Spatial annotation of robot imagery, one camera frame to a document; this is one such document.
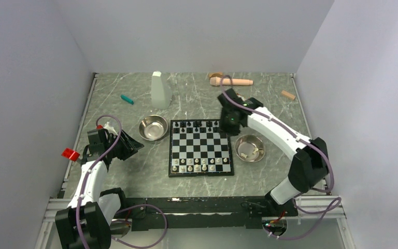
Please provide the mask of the black and white chessboard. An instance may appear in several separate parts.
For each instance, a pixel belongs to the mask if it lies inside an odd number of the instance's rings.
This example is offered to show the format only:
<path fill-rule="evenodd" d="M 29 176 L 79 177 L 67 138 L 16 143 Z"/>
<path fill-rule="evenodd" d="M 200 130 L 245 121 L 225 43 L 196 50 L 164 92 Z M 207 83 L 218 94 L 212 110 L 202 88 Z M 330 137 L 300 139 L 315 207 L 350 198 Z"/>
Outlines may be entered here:
<path fill-rule="evenodd" d="M 169 177 L 233 175 L 231 140 L 219 119 L 170 121 Z"/>

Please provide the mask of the grey plastic bottle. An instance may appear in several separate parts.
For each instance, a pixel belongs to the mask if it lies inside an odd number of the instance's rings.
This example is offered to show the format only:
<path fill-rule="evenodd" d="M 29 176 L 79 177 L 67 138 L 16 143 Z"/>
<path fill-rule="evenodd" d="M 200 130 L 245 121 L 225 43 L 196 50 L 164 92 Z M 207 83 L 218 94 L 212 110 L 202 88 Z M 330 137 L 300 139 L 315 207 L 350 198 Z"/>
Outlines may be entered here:
<path fill-rule="evenodd" d="M 162 73 L 155 71 L 151 78 L 151 103 L 154 108 L 168 109 L 173 93 L 162 77 Z"/>

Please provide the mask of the red lego brick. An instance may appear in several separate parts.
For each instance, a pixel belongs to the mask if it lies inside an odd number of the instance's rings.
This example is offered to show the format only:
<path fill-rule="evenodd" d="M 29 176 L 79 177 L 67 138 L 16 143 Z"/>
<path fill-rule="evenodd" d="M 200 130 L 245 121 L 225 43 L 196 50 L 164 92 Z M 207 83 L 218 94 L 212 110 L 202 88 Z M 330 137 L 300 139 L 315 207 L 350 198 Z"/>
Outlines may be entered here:
<path fill-rule="evenodd" d="M 76 152 L 73 149 L 70 148 L 65 148 L 64 151 L 62 152 L 61 156 L 69 159 L 70 161 L 77 161 L 80 157 L 80 153 Z"/>

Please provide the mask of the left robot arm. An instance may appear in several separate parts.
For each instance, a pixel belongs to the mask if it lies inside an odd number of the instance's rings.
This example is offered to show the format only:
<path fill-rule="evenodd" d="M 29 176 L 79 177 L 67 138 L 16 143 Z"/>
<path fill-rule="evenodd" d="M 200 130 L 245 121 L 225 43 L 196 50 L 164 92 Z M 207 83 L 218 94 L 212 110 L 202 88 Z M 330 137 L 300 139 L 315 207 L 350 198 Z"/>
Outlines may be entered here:
<path fill-rule="evenodd" d="M 88 140 L 75 194 L 67 208 L 55 215 L 62 248 L 110 248 L 110 224 L 129 207 L 121 188 L 103 190 L 103 183 L 113 159 L 124 161 L 144 147 L 109 126 L 89 131 Z"/>

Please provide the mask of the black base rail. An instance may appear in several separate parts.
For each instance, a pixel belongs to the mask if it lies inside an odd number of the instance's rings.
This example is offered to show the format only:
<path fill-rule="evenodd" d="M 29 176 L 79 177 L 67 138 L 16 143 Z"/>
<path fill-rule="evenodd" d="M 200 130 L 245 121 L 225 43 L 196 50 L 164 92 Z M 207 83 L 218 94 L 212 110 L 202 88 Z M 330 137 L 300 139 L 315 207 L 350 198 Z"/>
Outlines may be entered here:
<path fill-rule="evenodd" d="M 115 220 L 129 221 L 132 231 L 180 228 L 244 227 L 261 229 L 275 219 L 297 217 L 291 201 L 270 207 L 263 196 L 126 198 Z"/>

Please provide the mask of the round wooden disc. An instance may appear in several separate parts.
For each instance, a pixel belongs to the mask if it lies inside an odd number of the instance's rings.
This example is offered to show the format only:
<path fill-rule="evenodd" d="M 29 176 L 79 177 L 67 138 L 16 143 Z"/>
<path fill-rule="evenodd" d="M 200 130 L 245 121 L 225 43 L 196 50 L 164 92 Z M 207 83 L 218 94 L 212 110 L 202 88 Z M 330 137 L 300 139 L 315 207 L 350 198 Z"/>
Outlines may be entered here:
<path fill-rule="evenodd" d="M 214 77 L 219 77 L 219 78 L 221 78 L 221 77 L 223 77 L 223 73 L 222 73 L 222 72 L 213 72 L 213 73 L 209 73 L 209 74 L 208 74 L 208 77 L 209 77 L 209 78 L 214 78 Z"/>

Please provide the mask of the empty steel bowl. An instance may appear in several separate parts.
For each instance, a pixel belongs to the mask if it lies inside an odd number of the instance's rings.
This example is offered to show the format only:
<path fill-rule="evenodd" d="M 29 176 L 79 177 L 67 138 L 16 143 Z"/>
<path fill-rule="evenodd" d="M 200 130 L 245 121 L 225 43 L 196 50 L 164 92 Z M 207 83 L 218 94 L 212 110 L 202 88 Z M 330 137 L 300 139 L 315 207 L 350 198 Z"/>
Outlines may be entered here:
<path fill-rule="evenodd" d="M 138 126 L 140 136 L 147 141 L 163 138 L 168 130 L 168 122 L 159 115 L 150 115 L 141 120 Z"/>

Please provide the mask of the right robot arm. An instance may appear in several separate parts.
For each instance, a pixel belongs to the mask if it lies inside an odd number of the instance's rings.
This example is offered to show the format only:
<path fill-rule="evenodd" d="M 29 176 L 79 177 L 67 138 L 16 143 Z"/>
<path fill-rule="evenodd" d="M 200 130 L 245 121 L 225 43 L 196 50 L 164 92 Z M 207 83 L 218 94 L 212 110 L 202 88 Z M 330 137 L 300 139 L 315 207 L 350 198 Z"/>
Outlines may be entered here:
<path fill-rule="evenodd" d="M 220 130 L 228 135 L 240 134 L 249 127 L 270 140 L 291 160 L 287 177 L 266 194 L 265 209 L 278 215 L 292 198 L 311 190 L 330 173 L 326 143 L 296 132 L 276 118 L 255 98 L 244 100 L 233 89 L 218 96 L 222 109 Z"/>

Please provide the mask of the teal plastic block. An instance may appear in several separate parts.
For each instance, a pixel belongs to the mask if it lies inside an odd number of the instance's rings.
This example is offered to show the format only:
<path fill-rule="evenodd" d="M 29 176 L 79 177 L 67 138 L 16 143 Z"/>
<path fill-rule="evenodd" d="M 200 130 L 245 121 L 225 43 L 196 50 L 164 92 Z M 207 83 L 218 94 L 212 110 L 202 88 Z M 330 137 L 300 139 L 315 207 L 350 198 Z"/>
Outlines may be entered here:
<path fill-rule="evenodd" d="M 120 98 L 123 100 L 123 101 L 125 101 L 125 102 L 127 102 L 127 103 L 129 103 L 129 104 L 131 104 L 131 105 L 134 105 L 134 101 L 132 100 L 132 99 L 130 99 L 129 97 L 127 97 L 127 96 L 125 96 L 125 95 L 120 95 Z"/>

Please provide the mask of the steel bowl with chess pieces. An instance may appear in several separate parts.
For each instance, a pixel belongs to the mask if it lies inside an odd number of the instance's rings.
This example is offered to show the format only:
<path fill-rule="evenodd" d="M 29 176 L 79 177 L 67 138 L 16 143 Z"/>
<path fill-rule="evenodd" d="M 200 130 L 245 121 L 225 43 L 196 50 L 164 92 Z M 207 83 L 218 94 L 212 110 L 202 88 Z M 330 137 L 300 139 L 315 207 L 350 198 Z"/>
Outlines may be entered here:
<path fill-rule="evenodd" d="M 257 136 L 243 135 L 235 142 L 235 151 L 242 161 L 255 163 L 264 158 L 265 146 Z"/>

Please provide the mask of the small wooden block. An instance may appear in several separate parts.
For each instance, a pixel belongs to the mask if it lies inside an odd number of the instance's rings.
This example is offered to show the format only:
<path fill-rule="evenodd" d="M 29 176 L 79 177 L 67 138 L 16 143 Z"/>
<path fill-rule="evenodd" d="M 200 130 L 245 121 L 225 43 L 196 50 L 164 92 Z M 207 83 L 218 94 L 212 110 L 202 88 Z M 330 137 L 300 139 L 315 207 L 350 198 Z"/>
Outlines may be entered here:
<path fill-rule="evenodd" d="M 287 99 L 293 101 L 295 100 L 296 96 L 288 91 L 282 90 L 281 95 L 283 95 L 284 97 L 286 97 Z"/>

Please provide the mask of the beige toy microphone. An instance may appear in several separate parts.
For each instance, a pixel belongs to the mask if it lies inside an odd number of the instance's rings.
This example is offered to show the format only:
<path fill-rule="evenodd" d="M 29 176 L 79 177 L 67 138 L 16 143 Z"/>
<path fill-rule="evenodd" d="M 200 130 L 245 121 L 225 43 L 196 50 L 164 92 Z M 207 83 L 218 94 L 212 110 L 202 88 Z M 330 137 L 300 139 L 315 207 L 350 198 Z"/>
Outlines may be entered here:
<path fill-rule="evenodd" d="M 220 81 L 221 81 L 221 77 L 212 77 L 210 78 L 210 84 L 212 86 L 219 86 L 220 85 Z M 229 78 L 224 78 L 223 85 L 234 85 L 234 86 L 251 86 L 253 85 L 253 80 L 250 79 L 229 79 Z"/>

